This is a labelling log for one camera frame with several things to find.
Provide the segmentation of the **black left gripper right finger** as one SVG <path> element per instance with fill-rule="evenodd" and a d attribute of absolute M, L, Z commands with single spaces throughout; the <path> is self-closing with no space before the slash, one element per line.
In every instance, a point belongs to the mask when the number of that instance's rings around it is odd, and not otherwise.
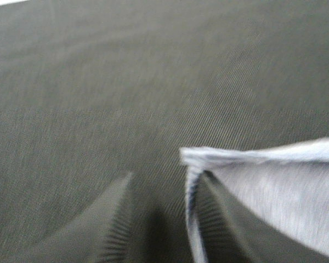
<path fill-rule="evenodd" d="M 212 173 L 202 173 L 196 189 L 198 230 L 209 262 L 329 262 L 254 215 Z"/>

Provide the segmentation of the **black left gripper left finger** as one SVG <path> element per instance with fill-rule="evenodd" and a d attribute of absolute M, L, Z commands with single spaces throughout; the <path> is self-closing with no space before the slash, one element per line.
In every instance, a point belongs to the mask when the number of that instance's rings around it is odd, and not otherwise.
<path fill-rule="evenodd" d="M 158 262 L 158 220 L 154 191 L 129 174 L 34 247 L 30 262 Z"/>

